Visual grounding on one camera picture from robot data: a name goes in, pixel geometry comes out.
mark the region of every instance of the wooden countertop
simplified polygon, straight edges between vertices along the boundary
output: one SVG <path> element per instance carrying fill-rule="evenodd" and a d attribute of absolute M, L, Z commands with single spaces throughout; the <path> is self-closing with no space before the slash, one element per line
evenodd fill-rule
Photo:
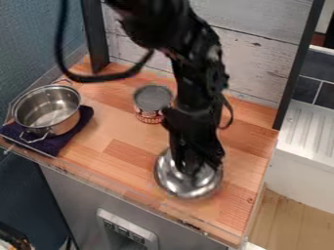
<path fill-rule="evenodd" d="M 84 61 L 73 70 L 90 72 L 89 68 Z M 112 63 L 104 72 L 123 69 L 124 65 Z M 144 124 L 134 115 L 132 95 L 149 82 L 176 90 L 174 79 L 150 72 L 104 84 L 75 84 L 83 104 L 92 106 L 95 115 L 58 159 L 11 146 L 2 138 L 0 145 L 112 191 L 168 219 L 186 221 L 226 245 L 238 248 L 275 146 L 277 132 L 271 125 L 276 110 L 230 98 L 235 121 L 226 131 L 218 131 L 227 151 L 223 189 L 207 199 L 178 200 L 159 188 L 152 175 L 156 156 L 168 146 L 167 131 L 160 125 Z"/>

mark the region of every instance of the tin can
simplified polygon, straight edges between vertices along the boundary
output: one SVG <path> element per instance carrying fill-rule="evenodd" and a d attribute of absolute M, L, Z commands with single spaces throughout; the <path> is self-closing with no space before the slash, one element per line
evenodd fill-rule
<path fill-rule="evenodd" d="M 148 124 L 159 124 L 163 120 L 162 108 L 169 107 L 172 92 L 163 86 L 147 85 L 134 94 L 136 117 Z"/>

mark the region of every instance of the dark blue towel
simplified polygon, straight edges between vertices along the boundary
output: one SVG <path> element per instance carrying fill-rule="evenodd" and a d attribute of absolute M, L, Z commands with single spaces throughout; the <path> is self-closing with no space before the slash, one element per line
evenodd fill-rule
<path fill-rule="evenodd" d="M 49 155 L 57 156 L 60 153 L 61 149 L 87 125 L 87 123 L 94 115 L 93 109 L 86 105 L 81 105 L 79 111 L 80 111 L 80 120 L 72 130 L 61 136 L 47 138 L 41 142 L 37 142 L 34 144 L 27 144 L 24 141 L 22 141 L 20 139 L 20 134 L 22 131 L 24 131 L 24 128 L 16 122 L 2 127 L 0 129 L 0 134 L 8 138 L 11 138 L 15 141 L 18 141 L 24 145 L 36 148 L 37 150 L 45 152 Z M 30 141 L 36 139 L 36 137 L 34 137 L 34 135 L 32 134 L 26 134 L 24 135 L 24 137 Z"/>

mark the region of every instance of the gray cabinet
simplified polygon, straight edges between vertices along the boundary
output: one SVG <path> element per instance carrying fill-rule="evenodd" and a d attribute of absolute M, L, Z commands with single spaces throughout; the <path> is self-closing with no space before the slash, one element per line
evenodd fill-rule
<path fill-rule="evenodd" d="M 107 250 L 97 213 L 100 208 L 152 231 L 160 250 L 228 250 L 203 234 L 168 221 L 66 175 L 42 167 L 81 249 Z"/>

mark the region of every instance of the white wall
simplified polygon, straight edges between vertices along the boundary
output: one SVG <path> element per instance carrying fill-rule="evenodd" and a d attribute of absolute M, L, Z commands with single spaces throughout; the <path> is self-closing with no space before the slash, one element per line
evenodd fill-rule
<path fill-rule="evenodd" d="M 334 13 L 334 0 L 325 0 L 315 31 L 325 34 Z"/>
<path fill-rule="evenodd" d="M 233 95 L 277 107 L 312 0 L 190 0 L 195 11 L 220 35 Z M 136 62 L 145 52 L 124 34 L 104 6 L 111 56 Z M 171 73 L 169 60 L 156 55 L 150 68 Z"/>

